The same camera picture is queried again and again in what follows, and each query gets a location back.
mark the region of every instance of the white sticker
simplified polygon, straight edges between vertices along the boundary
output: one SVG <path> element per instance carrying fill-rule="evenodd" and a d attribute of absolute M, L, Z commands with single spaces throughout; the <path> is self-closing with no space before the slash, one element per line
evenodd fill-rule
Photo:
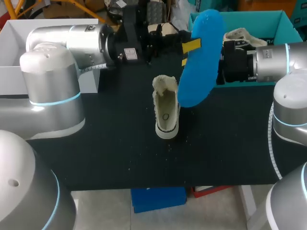
<path fill-rule="evenodd" d="M 116 2 L 116 4 L 120 7 L 120 8 L 123 8 L 125 7 L 127 4 L 123 1 L 123 0 L 118 0 Z"/>
<path fill-rule="evenodd" d="M 124 51 L 125 51 L 127 60 L 137 60 L 138 59 L 135 48 L 125 48 Z"/>

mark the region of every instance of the blue foam sole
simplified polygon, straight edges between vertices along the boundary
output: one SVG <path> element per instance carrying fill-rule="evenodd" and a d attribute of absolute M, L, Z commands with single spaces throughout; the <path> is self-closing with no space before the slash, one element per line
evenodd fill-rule
<path fill-rule="evenodd" d="M 193 107 L 203 101 L 216 85 L 219 60 L 225 34 L 225 23 L 216 10 L 206 10 L 196 18 L 192 39 L 201 39 L 201 48 L 192 50 L 182 72 L 178 102 Z"/>

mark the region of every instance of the black table surface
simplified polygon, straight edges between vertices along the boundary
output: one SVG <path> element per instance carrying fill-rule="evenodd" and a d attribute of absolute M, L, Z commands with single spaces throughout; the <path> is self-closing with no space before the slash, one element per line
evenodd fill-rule
<path fill-rule="evenodd" d="M 181 57 L 169 55 L 102 71 L 99 93 L 82 94 L 79 132 L 29 143 L 70 190 L 275 183 L 267 139 L 273 86 L 215 88 L 180 110 L 176 138 L 156 135 L 152 80 L 179 80 L 180 66 Z M 275 134 L 272 142 L 282 175 L 307 161 L 306 147 Z"/>

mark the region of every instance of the teal cardboard box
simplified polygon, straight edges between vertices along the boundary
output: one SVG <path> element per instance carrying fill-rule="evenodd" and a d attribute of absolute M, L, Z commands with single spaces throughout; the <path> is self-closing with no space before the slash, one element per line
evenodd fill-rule
<path fill-rule="evenodd" d="M 189 18 L 189 30 L 200 13 L 192 13 Z M 226 32 L 237 28 L 246 28 L 254 37 L 267 40 L 268 43 L 280 45 L 301 42 L 302 39 L 283 11 L 247 11 L 221 12 L 226 24 Z M 273 82 L 232 82 L 217 87 L 272 85 Z"/>
<path fill-rule="evenodd" d="M 307 25 L 307 0 L 297 0 L 290 21 L 295 28 Z"/>

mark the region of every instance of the gray cable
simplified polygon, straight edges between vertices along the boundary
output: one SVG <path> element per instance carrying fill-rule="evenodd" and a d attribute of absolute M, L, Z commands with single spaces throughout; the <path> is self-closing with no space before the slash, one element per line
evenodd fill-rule
<path fill-rule="evenodd" d="M 272 146 L 272 123 L 273 123 L 273 114 L 274 114 L 274 103 L 271 105 L 270 114 L 269 114 L 269 121 L 268 121 L 268 144 L 269 144 L 269 153 L 271 157 L 272 165 L 275 169 L 276 175 L 281 180 L 283 177 L 280 174 L 277 164 L 275 162 L 274 153 L 273 153 L 273 146 Z"/>
<path fill-rule="evenodd" d="M 80 70 L 80 75 L 85 73 L 85 72 L 94 70 L 94 69 L 107 69 L 107 68 L 108 67 L 106 66 L 106 63 L 105 64 L 100 64 L 100 65 L 95 65 L 95 66 L 90 66 L 90 67 L 87 67 L 85 69 L 81 69 Z"/>

